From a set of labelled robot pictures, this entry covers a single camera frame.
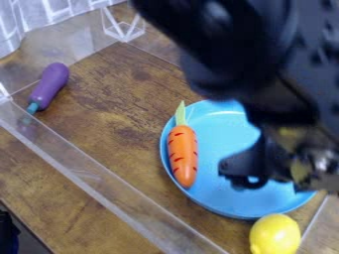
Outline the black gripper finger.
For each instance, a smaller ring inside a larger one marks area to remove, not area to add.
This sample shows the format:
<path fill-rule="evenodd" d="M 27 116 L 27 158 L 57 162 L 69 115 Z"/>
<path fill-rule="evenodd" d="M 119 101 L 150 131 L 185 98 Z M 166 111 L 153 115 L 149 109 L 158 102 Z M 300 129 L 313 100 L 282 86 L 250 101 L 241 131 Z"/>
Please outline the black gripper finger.
<path fill-rule="evenodd" d="M 266 177 L 232 176 L 232 185 L 237 191 L 258 190 L 268 184 Z"/>

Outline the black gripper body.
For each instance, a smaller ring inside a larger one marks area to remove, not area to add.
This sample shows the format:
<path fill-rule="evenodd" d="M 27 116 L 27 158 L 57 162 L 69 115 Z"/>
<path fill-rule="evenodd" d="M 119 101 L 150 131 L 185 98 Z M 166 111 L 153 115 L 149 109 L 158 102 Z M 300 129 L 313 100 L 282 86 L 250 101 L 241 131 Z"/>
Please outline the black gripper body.
<path fill-rule="evenodd" d="M 312 126 L 266 126 L 254 144 L 221 161 L 220 175 L 266 177 L 293 183 L 296 192 L 339 192 L 339 140 Z"/>

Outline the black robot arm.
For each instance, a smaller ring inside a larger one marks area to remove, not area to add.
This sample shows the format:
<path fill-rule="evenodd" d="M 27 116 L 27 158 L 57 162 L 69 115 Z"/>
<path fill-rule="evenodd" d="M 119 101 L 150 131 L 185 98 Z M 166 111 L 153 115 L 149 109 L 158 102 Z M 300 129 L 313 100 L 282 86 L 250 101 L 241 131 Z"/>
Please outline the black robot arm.
<path fill-rule="evenodd" d="M 192 89 L 260 130 L 220 174 L 339 194 L 339 0 L 131 0 L 181 50 Z"/>

